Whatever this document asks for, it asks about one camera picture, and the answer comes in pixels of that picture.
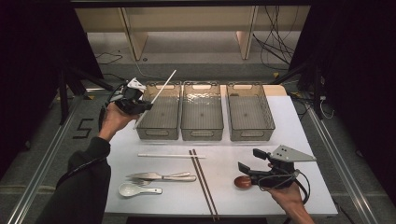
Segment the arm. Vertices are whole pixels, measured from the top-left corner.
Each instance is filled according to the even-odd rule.
[[[102,130],[91,140],[87,150],[77,151],[68,162],[68,173],[83,164],[99,160],[94,165],[66,178],[49,199],[36,223],[101,223],[105,212],[111,170],[106,157],[109,141],[137,115],[123,114],[110,104]]]
[[[314,220],[304,208],[300,188],[296,183],[293,183],[287,189],[268,189],[268,192],[294,223],[314,223]]]

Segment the white table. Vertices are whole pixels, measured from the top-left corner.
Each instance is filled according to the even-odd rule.
[[[164,216],[164,217],[209,217],[210,211],[198,179],[194,182],[152,182],[150,187],[163,189],[163,194],[141,194],[132,198],[123,198],[118,188],[127,181],[126,175],[145,172],[157,172],[171,175],[191,172],[196,175],[191,159],[145,158],[138,153],[189,154],[195,148],[197,154],[206,155],[200,159],[207,184],[221,217],[268,217],[284,215],[284,211],[271,198],[268,192],[262,192],[257,186],[251,189],[238,189],[233,180],[243,175],[238,170],[240,161],[252,170],[269,170],[268,161],[256,158],[253,148],[272,152],[279,145],[295,148],[313,155],[303,127],[299,121],[289,96],[268,96],[276,129],[268,142],[231,142],[226,99],[222,98],[224,132],[219,142],[186,142],[181,134],[176,141],[142,141],[134,122],[119,131],[111,141],[111,153],[108,163],[111,166],[111,180],[107,198],[106,213],[125,216]],[[309,179],[311,196],[305,205],[314,217],[337,215],[331,195],[326,187],[316,162],[295,162]],[[306,181],[300,175],[300,182],[307,188]]]

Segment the transparent storage bin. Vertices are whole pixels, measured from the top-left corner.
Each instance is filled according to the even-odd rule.
[[[231,141],[268,141],[275,129],[260,82],[227,84]]]
[[[220,141],[224,123],[217,81],[183,83],[181,134],[185,141]]]
[[[152,101],[164,81],[150,81],[143,93],[143,100]],[[180,118],[181,82],[170,81],[154,102],[143,120],[136,127],[140,139],[177,140]]]

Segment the black sleeve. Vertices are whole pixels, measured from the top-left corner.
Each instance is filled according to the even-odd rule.
[[[110,144],[94,137],[86,151],[74,153],[68,172],[82,164],[108,156]],[[111,170],[106,160],[67,178],[49,199],[36,223],[102,223]]]

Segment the wooden chopstick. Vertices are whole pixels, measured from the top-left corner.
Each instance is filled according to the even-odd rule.
[[[195,152],[195,149],[192,150],[192,153],[195,156],[197,155],[197,153]],[[213,209],[215,210],[215,214],[216,214],[215,217],[217,218],[217,220],[220,220],[219,214],[218,214],[218,210],[216,209],[215,202],[213,202],[212,194],[210,193],[210,190],[209,190],[209,186],[206,183],[206,179],[205,179],[204,171],[202,170],[202,167],[201,167],[201,163],[199,162],[198,157],[195,157],[195,160],[196,160],[196,162],[198,164],[198,168],[199,168],[199,170],[201,172],[202,179],[204,180],[204,183],[205,183],[205,186],[206,186],[206,189],[207,189],[207,194],[209,195],[210,202],[212,202]]]
[[[191,155],[192,164],[194,165],[194,168],[195,168],[195,172],[198,175],[199,183],[201,184],[202,191],[204,192],[206,203],[207,203],[207,206],[209,207],[210,215],[212,216],[213,221],[216,221],[215,220],[215,216],[213,216],[212,207],[210,206],[209,200],[207,199],[206,191],[205,191],[205,188],[204,188],[204,184],[202,183],[201,175],[200,175],[200,173],[198,171],[197,164],[195,164],[195,160],[194,160],[194,157],[192,156],[191,150],[189,150],[189,152],[190,152],[190,155]]]

